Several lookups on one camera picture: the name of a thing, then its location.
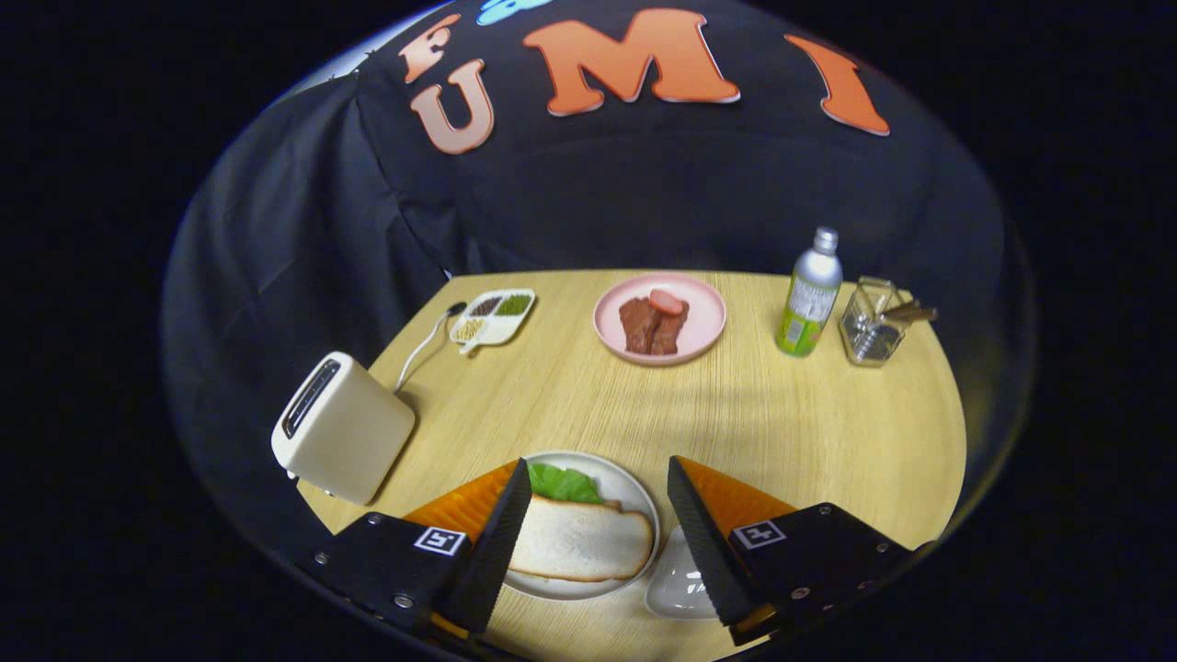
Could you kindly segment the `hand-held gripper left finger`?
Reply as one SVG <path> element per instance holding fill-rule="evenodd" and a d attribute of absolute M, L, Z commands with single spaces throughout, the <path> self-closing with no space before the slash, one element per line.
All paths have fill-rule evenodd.
<path fill-rule="evenodd" d="M 360 516 L 308 554 L 308 577 L 399 633 L 486 633 L 532 499 L 523 458 L 401 517 Z"/>

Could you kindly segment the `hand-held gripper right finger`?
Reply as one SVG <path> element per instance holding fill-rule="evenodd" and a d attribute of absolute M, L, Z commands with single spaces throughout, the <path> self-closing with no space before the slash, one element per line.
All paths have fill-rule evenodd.
<path fill-rule="evenodd" d="M 791 507 L 680 455 L 669 458 L 666 486 L 736 646 L 823 624 L 907 570 L 918 552 L 837 504 Z"/>

